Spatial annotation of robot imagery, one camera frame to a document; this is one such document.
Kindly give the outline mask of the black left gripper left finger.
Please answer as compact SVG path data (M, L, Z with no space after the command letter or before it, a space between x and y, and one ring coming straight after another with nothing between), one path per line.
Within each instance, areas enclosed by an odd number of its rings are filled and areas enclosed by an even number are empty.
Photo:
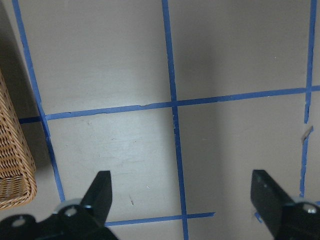
M116 240L105 226L112 205L109 170L99 171L83 198L60 203L52 214L36 221L30 214L15 214L0 222L2 240Z

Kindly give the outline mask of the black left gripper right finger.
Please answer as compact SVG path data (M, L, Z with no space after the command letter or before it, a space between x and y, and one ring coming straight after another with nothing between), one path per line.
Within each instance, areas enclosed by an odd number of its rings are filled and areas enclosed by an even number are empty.
M275 240L320 238L320 206L289 196L263 169L252 171L250 200Z

